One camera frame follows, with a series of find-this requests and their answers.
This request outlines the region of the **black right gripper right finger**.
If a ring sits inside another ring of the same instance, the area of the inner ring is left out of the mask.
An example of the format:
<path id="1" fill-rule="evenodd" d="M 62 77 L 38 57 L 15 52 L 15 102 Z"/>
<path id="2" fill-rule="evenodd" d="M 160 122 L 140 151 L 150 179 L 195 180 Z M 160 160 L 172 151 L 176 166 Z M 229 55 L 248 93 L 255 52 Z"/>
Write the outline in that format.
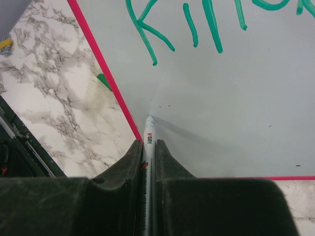
<path id="1" fill-rule="evenodd" d="M 257 178 L 197 178 L 156 144 L 156 236 L 296 236 L 278 186 Z"/>

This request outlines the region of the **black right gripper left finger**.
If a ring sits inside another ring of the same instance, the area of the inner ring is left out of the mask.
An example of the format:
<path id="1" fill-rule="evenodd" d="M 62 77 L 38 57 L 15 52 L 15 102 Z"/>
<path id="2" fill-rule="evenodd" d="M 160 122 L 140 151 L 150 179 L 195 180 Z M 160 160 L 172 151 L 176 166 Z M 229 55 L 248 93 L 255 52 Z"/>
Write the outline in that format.
<path id="1" fill-rule="evenodd" d="M 142 142 L 136 140 L 95 178 L 5 177 L 0 180 L 3 236 L 131 236 Z"/>

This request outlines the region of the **green capped whiteboard marker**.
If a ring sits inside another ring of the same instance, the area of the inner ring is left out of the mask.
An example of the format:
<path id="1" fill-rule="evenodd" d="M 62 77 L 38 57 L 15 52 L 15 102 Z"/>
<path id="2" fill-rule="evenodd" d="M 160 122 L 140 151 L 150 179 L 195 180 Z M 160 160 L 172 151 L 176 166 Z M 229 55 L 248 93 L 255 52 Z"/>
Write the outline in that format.
<path id="1" fill-rule="evenodd" d="M 154 164 L 156 156 L 156 129 L 155 120 L 148 116 L 145 122 L 142 163 L 140 173 L 142 176 L 141 216 L 139 232 L 141 236 L 153 235 L 153 189 Z"/>

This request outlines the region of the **pink framed whiteboard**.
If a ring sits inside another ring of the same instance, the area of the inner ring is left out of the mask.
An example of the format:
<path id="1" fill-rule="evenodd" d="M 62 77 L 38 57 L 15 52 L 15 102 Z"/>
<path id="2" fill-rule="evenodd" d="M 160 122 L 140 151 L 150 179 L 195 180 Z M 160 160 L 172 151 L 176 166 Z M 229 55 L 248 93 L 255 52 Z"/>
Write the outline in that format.
<path id="1" fill-rule="evenodd" d="M 133 133 L 197 177 L 315 177 L 312 0 L 71 0 Z"/>

